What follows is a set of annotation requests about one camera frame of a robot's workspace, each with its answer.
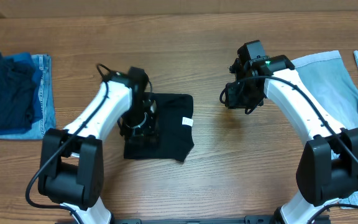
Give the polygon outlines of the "black t-shirt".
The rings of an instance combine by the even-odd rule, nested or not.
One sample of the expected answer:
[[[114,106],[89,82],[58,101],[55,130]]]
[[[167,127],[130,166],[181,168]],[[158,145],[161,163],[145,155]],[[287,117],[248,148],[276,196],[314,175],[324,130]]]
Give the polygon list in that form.
[[[137,126],[149,111],[150,100],[157,104],[159,142],[156,146],[124,146],[126,159],[175,159],[184,162],[194,146],[191,135],[193,125],[193,97],[188,94],[144,93],[138,106],[133,106],[122,119]]]

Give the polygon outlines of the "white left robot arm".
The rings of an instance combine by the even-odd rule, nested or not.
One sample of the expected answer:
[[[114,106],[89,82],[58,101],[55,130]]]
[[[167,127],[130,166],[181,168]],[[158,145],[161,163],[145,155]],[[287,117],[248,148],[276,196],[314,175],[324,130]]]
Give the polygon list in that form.
[[[49,129],[42,140],[40,169],[33,181],[52,208],[68,210],[75,223],[114,223],[104,206],[103,141],[115,125],[127,146],[158,143],[157,107],[141,68],[108,70],[100,89],[82,114],[63,130]]]

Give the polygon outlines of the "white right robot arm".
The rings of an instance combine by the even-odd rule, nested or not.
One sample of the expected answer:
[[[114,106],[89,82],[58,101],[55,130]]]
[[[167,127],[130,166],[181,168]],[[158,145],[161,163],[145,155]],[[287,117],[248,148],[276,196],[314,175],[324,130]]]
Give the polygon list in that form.
[[[273,101],[301,139],[296,171],[298,191],[273,215],[249,215],[245,223],[330,223],[322,213],[358,191],[358,128],[347,129],[308,91],[285,56],[269,57],[259,40],[245,43],[229,71],[219,99],[229,109],[251,114]]]

